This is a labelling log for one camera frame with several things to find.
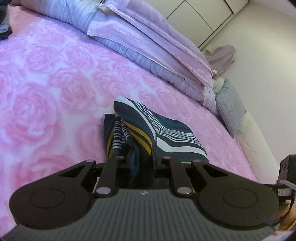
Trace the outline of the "white headboard cushion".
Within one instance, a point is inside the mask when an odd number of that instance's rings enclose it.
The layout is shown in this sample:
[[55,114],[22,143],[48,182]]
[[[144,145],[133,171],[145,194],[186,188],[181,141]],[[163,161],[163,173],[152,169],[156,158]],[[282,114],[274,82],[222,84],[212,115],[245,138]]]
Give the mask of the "white headboard cushion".
[[260,183],[275,184],[280,166],[252,115],[246,111],[235,134],[252,171]]

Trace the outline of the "lilac striped duvet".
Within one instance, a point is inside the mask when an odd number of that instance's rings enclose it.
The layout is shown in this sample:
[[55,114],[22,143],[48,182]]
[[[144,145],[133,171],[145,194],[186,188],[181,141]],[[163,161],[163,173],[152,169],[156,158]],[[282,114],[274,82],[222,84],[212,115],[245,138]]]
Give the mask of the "lilac striped duvet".
[[13,1],[66,22],[217,114],[203,53],[145,1]]

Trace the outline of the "pink hanging towel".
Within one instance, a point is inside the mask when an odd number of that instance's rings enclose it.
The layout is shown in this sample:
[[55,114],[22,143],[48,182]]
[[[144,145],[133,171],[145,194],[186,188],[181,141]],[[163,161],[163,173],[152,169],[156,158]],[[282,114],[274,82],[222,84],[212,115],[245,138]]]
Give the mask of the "pink hanging towel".
[[206,59],[215,77],[223,74],[236,60],[236,49],[231,45],[216,48]]

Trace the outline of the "pink rose bedspread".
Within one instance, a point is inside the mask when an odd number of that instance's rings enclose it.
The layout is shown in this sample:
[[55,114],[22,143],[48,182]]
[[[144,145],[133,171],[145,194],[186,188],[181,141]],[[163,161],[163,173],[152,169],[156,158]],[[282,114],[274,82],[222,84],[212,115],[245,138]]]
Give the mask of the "pink rose bedspread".
[[64,22],[10,6],[1,41],[1,234],[14,228],[11,195],[87,159],[106,159],[103,117],[124,96],[185,123],[211,164],[255,175],[222,123],[173,85]]

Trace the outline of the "white wardrobe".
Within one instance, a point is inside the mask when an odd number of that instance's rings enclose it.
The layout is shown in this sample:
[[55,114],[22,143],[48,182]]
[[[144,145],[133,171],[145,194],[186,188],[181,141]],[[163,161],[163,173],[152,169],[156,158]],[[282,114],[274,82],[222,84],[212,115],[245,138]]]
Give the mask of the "white wardrobe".
[[179,33],[203,48],[248,0],[147,0]]

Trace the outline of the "grey checked pillow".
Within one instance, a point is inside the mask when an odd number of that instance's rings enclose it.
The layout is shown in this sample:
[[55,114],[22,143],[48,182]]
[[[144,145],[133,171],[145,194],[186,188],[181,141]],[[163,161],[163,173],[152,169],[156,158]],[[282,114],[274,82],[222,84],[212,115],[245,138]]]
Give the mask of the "grey checked pillow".
[[246,109],[235,87],[227,78],[216,94],[216,107],[229,134],[234,138]]

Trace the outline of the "striped knit sweater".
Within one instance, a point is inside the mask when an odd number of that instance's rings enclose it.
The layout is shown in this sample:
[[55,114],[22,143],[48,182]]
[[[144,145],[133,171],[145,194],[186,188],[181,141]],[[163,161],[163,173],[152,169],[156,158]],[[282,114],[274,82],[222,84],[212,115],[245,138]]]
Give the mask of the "striped knit sweater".
[[144,176],[149,167],[159,168],[163,157],[183,163],[209,162],[205,148],[186,124],[123,96],[116,98],[113,109],[114,114],[104,116],[106,154],[126,158],[130,183]]

